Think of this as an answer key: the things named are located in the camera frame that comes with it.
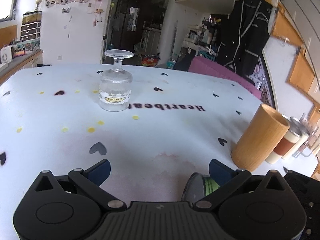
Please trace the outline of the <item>pink sofa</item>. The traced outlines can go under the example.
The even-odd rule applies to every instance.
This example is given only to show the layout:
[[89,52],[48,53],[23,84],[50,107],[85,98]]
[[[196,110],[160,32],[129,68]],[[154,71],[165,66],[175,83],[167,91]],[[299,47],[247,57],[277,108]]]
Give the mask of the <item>pink sofa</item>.
[[247,89],[256,98],[261,99],[261,92],[255,87],[255,85],[253,85],[243,77],[240,77],[231,70],[228,70],[226,67],[204,57],[197,56],[193,58],[188,72],[235,81],[242,87]]

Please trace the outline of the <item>black jacket with white trim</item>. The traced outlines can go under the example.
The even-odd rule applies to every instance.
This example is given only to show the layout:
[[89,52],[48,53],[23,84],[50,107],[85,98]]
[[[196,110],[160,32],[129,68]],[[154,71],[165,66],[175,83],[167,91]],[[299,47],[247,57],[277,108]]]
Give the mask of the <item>black jacket with white trim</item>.
[[252,75],[270,34],[272,5],[265,0],[237,0],[218,32],[216,61],[241,77]]

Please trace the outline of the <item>bamboo wooden cup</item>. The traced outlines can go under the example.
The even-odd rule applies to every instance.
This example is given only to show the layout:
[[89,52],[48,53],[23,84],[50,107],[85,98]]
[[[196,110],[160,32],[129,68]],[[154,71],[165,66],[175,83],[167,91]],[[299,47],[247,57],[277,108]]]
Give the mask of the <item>bamboo wooden cup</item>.
[[274,108],[262,103],[232,149],[233,163],[238,168],[255,171],[288,130],[289,122]]

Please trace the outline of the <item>white cup with brown sleeve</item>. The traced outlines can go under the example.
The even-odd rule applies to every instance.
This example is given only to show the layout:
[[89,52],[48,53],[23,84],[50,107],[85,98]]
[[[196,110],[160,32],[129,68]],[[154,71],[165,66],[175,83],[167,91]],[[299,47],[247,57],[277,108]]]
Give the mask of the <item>white cup with brown sleeve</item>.
[[265,159],[265,161],[269,164],[274,164],[281,157],[287,154],[287,152],[289,152],[295,143],[302,137],[301,130],[287,116],[282,115],[282,117],[289,124],[289,129],[274,150]]

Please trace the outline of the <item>white small appliance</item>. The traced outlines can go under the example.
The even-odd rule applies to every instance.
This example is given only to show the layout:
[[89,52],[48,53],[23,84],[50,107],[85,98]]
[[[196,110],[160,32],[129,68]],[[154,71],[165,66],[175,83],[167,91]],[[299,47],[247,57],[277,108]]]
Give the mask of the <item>white small appliance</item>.
[[14,59],[14,48],[12,45],[1,49],[1,63],[9,63]]

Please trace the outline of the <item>clear stemmed glass upside down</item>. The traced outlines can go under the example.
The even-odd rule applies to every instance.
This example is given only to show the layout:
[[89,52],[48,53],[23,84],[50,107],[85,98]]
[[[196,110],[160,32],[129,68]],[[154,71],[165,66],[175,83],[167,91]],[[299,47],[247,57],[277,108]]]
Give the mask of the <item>clear stemmed glass upside down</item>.
[[104,55],[113,59],[111,69],[103,71],[99,84],[99,106],[110,112],[120,112],[129,107],[133,76],[122,68],[123,59],[134,57],[127,50],[109,49]]

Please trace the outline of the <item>green printed tin can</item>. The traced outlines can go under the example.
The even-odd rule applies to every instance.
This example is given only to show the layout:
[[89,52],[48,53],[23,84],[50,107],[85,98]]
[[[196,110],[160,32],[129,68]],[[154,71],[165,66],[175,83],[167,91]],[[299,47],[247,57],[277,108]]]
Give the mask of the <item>green printed tin can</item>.
[[181,201],[194,204],[219,188],[219,184],[210,176],[194,172],[188,179]]

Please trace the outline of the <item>window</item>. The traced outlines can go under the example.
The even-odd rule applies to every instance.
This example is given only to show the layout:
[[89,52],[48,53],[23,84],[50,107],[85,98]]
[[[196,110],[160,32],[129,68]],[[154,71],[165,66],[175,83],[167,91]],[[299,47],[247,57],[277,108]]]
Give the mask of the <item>window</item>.
[[15,18],[17,0],[1,0],[1,22],[10,21]]

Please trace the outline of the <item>drawer storage unit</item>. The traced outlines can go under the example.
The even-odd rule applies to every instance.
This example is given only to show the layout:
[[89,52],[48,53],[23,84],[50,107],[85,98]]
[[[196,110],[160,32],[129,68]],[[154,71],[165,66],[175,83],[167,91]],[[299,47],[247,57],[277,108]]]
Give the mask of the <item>drawer storage unit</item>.
[[22,17],[20,41],[29,41],[41,36],[42,11],[26,12]]

